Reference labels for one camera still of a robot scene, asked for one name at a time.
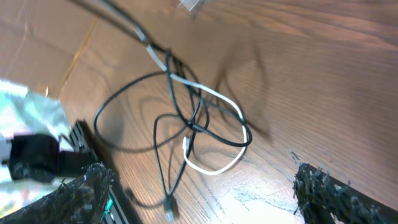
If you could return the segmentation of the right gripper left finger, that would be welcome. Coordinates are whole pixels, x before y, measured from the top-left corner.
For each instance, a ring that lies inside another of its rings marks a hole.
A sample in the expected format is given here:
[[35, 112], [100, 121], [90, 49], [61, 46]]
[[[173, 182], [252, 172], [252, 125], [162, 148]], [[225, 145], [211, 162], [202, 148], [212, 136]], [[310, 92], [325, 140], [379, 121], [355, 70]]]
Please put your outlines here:
[[101, 223], [114, 172], [94, 163], [71, 182], [5, 217], [2, 224]]

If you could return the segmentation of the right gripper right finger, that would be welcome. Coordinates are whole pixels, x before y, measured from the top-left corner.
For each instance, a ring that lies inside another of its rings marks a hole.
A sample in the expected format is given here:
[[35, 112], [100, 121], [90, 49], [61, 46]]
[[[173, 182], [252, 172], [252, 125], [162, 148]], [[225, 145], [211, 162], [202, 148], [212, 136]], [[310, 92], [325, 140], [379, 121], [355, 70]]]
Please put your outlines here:
[[296, 211], [305, 223], [397, 223], [397, 210], [355, 190], [307, 163], [301, 163], [294, 180]]

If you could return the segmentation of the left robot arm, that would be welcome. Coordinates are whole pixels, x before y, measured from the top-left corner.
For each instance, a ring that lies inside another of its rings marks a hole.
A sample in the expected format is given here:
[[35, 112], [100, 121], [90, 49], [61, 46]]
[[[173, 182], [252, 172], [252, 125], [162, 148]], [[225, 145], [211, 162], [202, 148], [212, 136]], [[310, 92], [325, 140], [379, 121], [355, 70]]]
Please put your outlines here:
[[1, 138], [1, 165], [8, 168], [13, 181], [51, 183], [57, 177], [76, 178], [95, 162], [91, 152], [62, 150], [60, 141], [48, 134]]

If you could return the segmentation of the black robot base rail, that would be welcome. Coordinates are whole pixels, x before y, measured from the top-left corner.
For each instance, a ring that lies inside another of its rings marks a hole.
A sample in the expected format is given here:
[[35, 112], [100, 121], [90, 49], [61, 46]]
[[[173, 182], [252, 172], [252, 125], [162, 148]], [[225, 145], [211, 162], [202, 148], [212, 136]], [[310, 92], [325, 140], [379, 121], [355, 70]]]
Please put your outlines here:
[[77, 120], [69, 134], [74, 152], [72, 166], [81, 169], [83, 186], [93, 196], [84, 205], [84, 223], [141, 223], [121, 186], [119, 172], [110, 162], [88, 124]]

